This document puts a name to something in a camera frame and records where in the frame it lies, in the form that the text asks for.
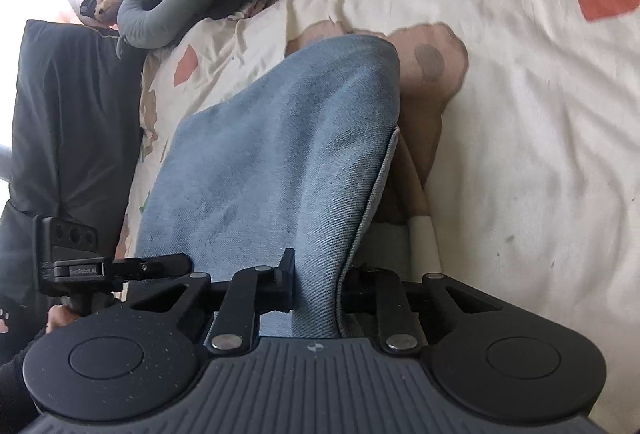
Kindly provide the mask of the person's left hand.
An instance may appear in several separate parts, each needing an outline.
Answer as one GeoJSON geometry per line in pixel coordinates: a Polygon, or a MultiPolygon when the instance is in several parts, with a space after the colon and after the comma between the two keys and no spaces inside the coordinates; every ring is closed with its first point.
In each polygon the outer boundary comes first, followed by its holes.
{"type": "Polygon", "coordinates": [[[46,333],[63,328],[80,318],[77,313],[65,305],[54,305],[48,311],[46,333]]]}

